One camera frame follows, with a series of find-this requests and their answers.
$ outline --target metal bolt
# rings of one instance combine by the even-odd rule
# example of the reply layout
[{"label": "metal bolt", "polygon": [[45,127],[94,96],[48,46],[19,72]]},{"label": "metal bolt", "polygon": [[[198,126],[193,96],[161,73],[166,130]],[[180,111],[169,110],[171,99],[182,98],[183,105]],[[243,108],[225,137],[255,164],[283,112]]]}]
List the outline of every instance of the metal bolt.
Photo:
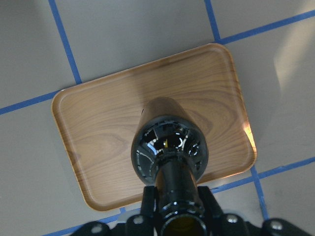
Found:
[{"label": "metal bolt", "polygon": [[92,234],[97,234],[99,232],[101,232],[103,230],[103,227],[101,224],[97,224],[97,225],[94,225],[93,228],[91,229],[91,233]]},{"label": "metal bolt", "polygon": [[142,224],[144,221],[143,216],[142,215],[138,215],[136,217],[134,217],[133,222],[134,224],[138,225],[138,224]]},{"label": "metal bolt", "polygon": [[237,216],[233,214],[227,215],[226,219],[229,223],[236,223],[238,221]]},{"label": "metal bolt", "polygon": [[282,224],[279,221],[276,221],[276,220],[271,221],[270,226],[274,230],[282,230]]}]

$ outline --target blue tape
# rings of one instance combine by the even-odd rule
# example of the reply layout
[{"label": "blue tape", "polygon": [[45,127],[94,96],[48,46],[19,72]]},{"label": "blue tape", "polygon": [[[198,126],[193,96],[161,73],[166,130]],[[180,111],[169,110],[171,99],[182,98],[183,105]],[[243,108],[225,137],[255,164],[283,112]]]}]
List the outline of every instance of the blue tape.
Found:
[{"label": "blue tape", "polygon": [[279,174],[279,173],[282,173],[285,171],[289,171],[289,170],[292,170],[295,168],[306,166],[306,165],[309,165],[309,164],[314,163],[314,162],[315,162],[315,157],[311,157],[311,158],[303,160],[303,161],[298,161],[298,162],[295,162],[292,164],[288,164],[286,166],[280,166],[280,167],[274,168],[272,170],[264,171],[264,172],[258,174],[258,176],[259,176],[259,178],[267,178],[269,176],[273,176],[273,175],[276,175],[276,174]]},{"label": "blue tape", "polygon": [[298,21],[302,21],[302,20],[305,20],[307,18],[314,17],[314,16],[315,16],[315,10],[308,11],[308,12],[290,17],[290,18],[286,18],[286,19],[281,20],[281,21],[276,21],[274,23],[271,23],[271,24],[268,24],[265,26],[261,26],[261,27],[255,28],[255,29],[251,29],[251,30],[242,32],[242,33],[238,33],[236,35],[222,38],[220,40],[216,40],[216,42],[220,43],[220,44],[227,44],[227,43],[235,42],[235,41],[238,41],[238,40],[243,39],[243,38],[247,38],[247,37],[250,37],[250,36],[253,36],[253,35],[256,35],[259,33],[263,33],[263,32],[269,31],[269,30],[274,30],[276,28],[286,26],[286,25],[289,25],[289,24],[292,24],[292,23],[295,23]]},{"label": "blue tape", "polygon": [[12,112],[12,111],[24,108],[24,107],[31,106],[31,105],[34,105],[34,104],[39,103],[39,102],[43,102],[43,101],[47,101],[49,99],[52,99],[57,92],[59,92],[59,91],[50,92],[50,93],[47,93],[45,95],[34,97],[34,98],[31,98],[31,99],[23,101],[23,102],[15,103],[13,105],[0,108],[0,115],[5,114],[5,113],[9,113],[9,112]]},{"label": "blue tape", "polygon": [[221,37],[220,37],[217,21],[215,18],[215,14],[212,8],[211,0],[205,0],[205,4],[206,4],[206,9],[207,9],[213,36],[215,38],[215,41],[218,41],[221,39]]},{"label": "blue tape", "polygon": [[[101,223],[108,224],[110,222],[116,221],[120,215],[121,214],[112,215],[112,216],[109,216],[107,218],[104,218],[104,219],[101,219],[101,220],[98,220],[98,221],[101,222]],[[68,229],[56,231],[56,232],[53,232],[53,233],[50,233],[50,234],[47,234],[47,235],[43,235],[43,236],[62,236],[62,235],[70,234],[70,233],[75,232],[76,230],[78,230],[82,226],[83,226],[83,224],[82,225],[77,225],[77,226],[74,226],[74,227],[71,227],[71,228],[68,228]]]},{"label": "blue tape", "polygon": [[212,188],[211,192],[213,194],[219,193],[219,192],[222,192],[222,191],[225,191],[225,190],[228,190],[228,189],[231,189],[231,188],[235,188],[235,187],[238,187],[238,186],[250,183],[250,182],[253,182],[253,178],[252,177],[247,177],[247,178],[240,179],[240,180],[237,180],[237,181],[232,182],[232,183],[227,183],[227,184],[224,184],[224,185]]},{"label": "blue tape", "polygon": [[124,213],[124,212],[126,212],[126,208],[124,208],[124,207],[119,208],[119,210],[120,210],[120,213]]},{"label": "blue tape", "polygon": [[74,57],[73,57],[72,50],[70,48],[70,44],[69,44],[67,35],[65,34],[65,30],[64,30],[63,23],[61,21],[60,15],[59,15],[59,11],[57,9],[56,2],[55,2],[55,0],[48,0],[48,1],[49,1],[49,5],[50,5],[51,11],[53,13],[53,16],[55,18],[55,22],[56,22],[56,25],[58,28],[60,38],[63,42],[63,47],[64,47],[65,53],[67,55],[67,58],[68,58],[68,61],[70,64],[74,80],[75,80],[77,85],[81,84],[82,80],[81,80],[77,65],[76,65]]},{"label": "blue tape", "polygon": [[260,180],[259,180],[258,173],[257,173],[255,165],[253,167],[251,167],[251,173],[252,173],[252,177],[253,177],[253,180],[254,180],[256,192],[257,192],[257,195],[258,195],[262,216],[263,216],[264,220],[268,220],[269,219],[269,215],[268,215],[267,207],[266,207],[266,204],[265,204],[264,193],[262,191],[261,183],[260,183]]}]

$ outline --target floor tile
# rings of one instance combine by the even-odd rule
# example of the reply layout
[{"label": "floor tile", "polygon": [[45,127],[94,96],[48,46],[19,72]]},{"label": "floor tile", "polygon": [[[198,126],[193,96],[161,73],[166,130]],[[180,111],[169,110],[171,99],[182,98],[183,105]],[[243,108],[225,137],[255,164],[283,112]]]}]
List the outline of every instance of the floor tile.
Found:
[{"label": "floor tile", "polygon": [[259,172],[315,156],[315,18],[227,44]]},{"label": "floor tile", "polygon": [[213,41],[202,0],[59,0],[57,7],[82,81]]},{"label": "floor tile", "polygon": [[243,172],[243,173],[240,173],[237,175],[233,175],[233,176],[226,177],[226,178],[216,179],[216,180],[210,181],[208,183],[200,184],[200,185],[202,185],[202,186],[205,185],[205,186],[208,186],[210,189],[212,189],[212,188],[223,186],[223,185],[226,185],[226,184],[229,184],[232,182],[236,182],[236,181],[239,181],[239,180],[251,177],[251,176],[252,176],[251,172],[246,171],[246,172]]},{"label": "floor tile", "polygon": [[315,9],[313,0],[211,0],[221,38]]},{"label": "floor tile", "polygon": [[214,194],[224,213],[235,213],[261,227],[263,218],[253,183]]},{"label": "floor tile", "polygon": [[48,1],[1,1],[0,108],[74,85]]},{"label": "floor tile", "polygon": [[0,116],[0,234],[43,235],[118,214],[84,202],[51,101]]},{"label": "floor tile", "polygon": [[134,210],[134,209],[139,209],[139,208],[141,208],[141,202],[128,205],[128,206],[126,206],[125,208],[126,208],[126,211]]},{"label": "floor tile", "polygon": [[315,163],[261,180],[269,216],[315,235]]}]

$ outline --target wooden tray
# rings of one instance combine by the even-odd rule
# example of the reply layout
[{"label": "wooden tray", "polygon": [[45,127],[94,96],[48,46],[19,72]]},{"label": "wooden tray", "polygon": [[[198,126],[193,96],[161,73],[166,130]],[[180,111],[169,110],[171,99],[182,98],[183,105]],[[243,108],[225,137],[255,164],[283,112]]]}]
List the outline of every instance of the wooden tray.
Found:
[{"label": "wooden tray", "polygon": [[200,183],[249,169],[256,149],[232,57],[208,44],[60,91],[52,113],[86,203],[110,210],[141,200],[130,147],[143,106],[175,99],[203,131]]}]

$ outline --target tray rim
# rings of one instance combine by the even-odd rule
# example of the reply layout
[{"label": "tray rim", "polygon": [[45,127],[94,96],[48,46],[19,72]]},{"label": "tray rim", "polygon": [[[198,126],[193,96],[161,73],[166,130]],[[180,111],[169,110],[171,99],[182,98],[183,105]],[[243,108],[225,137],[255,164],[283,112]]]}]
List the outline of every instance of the tray rim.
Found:
[{"label": "tray rim", "polygon": [[[65,97],[69,96],[69,95],[74,94],[74,93],[82,92],[84,90],[93,88],[93,87],[97,86],[97,84],[100,83],[100,81],[102,81],[102,84],[110,83],[110,82],[112,82],[114,80],[120,80],[120,79],[123,79],[123,78],[127,77],[129,75],[129,72],[131,72],[131,71],[135,71],[135,72],[139,73],[141,71],[146,71],[148,69],[157,68],[159,66],[167,65],[167,64],[169,64],[170,62],[173,62],[173,61],[179,61],[181,59],[189,58],[189,57],[191,57],[193,55],[198,55],[198,54],[200,54],[199,53],[200,51],[204,51],[205,50],[205,52],[207,52],[209,49],[213,49],[213,48],[215,48],[217,50],[220,50],[220,51],[223,51],[227,55],[227,57],[229,59],[229,62],[231,64],[230,67],[234,71],[233,79],[237,82],[237,87],[239,89],[240,99],[241,99],[241,106],[242,107],[240,107],[240,108],[244,110],[244,114],[245,114],[244,118],[245,118],[245,121],[247,122],[247,126],[248,126],[247,127],[248,132],[246,132],[245,130],[244,131],[245,131],[247,137],[249,138],[249,141],[250,141],[250,144],[251,144],[251,147],[252,147],[252,150],[253,150],[253,157],[252,157],[251,161],[247,163],[246,167],[243,167],[243,166],[239,167],[238,168],[239,171],[234,172],[234,173],[229,173],[229,174],[227,174],[227,175],[225,175],[223,177],[218,177],[218,178],[215,178],[215,179],[226,178],[226,177],[230,177],[230,176],[234,176],[234,175],[243,173],[243,172],[249,170],[254,165],[254,163],[256,162],[256,159],[257,159],[257,150],[256,150],[256,145],[255,145],[255,142],[254,142],[254,139],[253,139],[253,136],[252,136],[252,130],[251,130],[251,127],[250,127],[248,113],[247,113],[247,110],[246,110],[246,107],[245,107],[245,103],[244,103],[243,93],[242,93],[242,90],[240,88],[238,76],[237,76],[237,74],[235,72],[236,70],[235,70],[235,64],[234,64],[233,57],[232,57],[231,53],[229,52],[229,50],[225,46],[223,46],[221,44],[218,44],[218,43],[205,44],[205,45],[202,45],[202,46],[198,46],[198,47],[195,47],[195,48],[192,48],[192,49],[185,50],[183,52],[179,52],[179,53],[167,56],[167,57],[163,57],[163,58],[151,61],[151,62],[148,62],[148,63],[144,63],[144,64],[141,64],[141,65],[138,65],[138,66],[135,66],[135,67],[131,67],[131,68],[119,71],[119,72],[115,72],[113,74],[105,75],[105,76],[102,76],[100,78],[97,78],[97,79],[94,79],[94,80],[91,80],[91,81],[88,81],[88,82],[84,82],[82,84],[74,85],[74,86],[69,87],[69,88],[64,88],[64,89],[61,89],[58,93],[55,94],[55,96],[52,99],[52,103],[51,103],[51,113],[52,113],[52,116],[53,116],[54,121],[56,123],[58,132],[59,132],[61,140],[63,142],[64,150],[66,151],[66,154],[67,154],[68,159],[70,161],[71,168],[72,168],[73,173],[75,175],[76,181],[77,181],[77,183],[79,185],[79,188],[80,188],[81,194],[83,196],[83,199],[84,199],[85,203],[91,209],[96,210],[96,211],[107,211],[107,210],[113,210],[113,209],[119,208],[119,207],[121,207],[121,205],[118,204],[118,203],[109,203],[106,206],[105,206],[105,204],[99,205],[95,201],[93,201],[93,197],[92,197],[91,194],[87,194],[87,192],[89,191],[88,188],[86,188],[86,189],[82,188],[85,184],[81,183],[81,181],[78,178],[77,172],[80,171],[80,170],[75,170],[74,165],[72,164],[72,161],[71,161],[71,157],[69,156],[68,148],[66,147],[66,144],[65,144],[65,139],[64,139],[64,137],[62,135],[61,128],[63,127],[64,123],[63,122],[58,122],[58,120],[57,120],[58,113],[60,113],[59,112],[60,105],[61,105],[63,99]],[[211,181],[211,180],[205,180],[205,181],[199,182],[198,184],[203,184],[203,183],[206,183],[208,181]],[[142,196],[142,195],[141,194],[134,195],[132,199],[138,199],[138,196]],[[131,201],[131,200],[130,201],[126,201],[124,199],[120,199],[120,202],[121,203],[124,202],[125,206],[127,206],[129,204],[133,204],[133,203],[136,203],[136,202],[139,202],[139,201]]]}]

